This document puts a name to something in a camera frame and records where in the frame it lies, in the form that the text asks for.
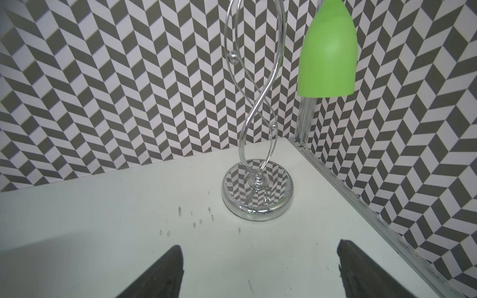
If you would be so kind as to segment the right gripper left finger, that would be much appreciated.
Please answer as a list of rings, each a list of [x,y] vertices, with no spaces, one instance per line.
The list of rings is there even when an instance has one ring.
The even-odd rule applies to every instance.
[[[184,275],[183,252],[172,246],[130,284],[118,298],[178,298]]]

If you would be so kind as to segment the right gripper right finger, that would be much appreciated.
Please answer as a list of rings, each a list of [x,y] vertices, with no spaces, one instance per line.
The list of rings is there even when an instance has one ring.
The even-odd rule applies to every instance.
[[[415,295],[350,240],[337,248],[340,277],[348,298],[413,298]]]

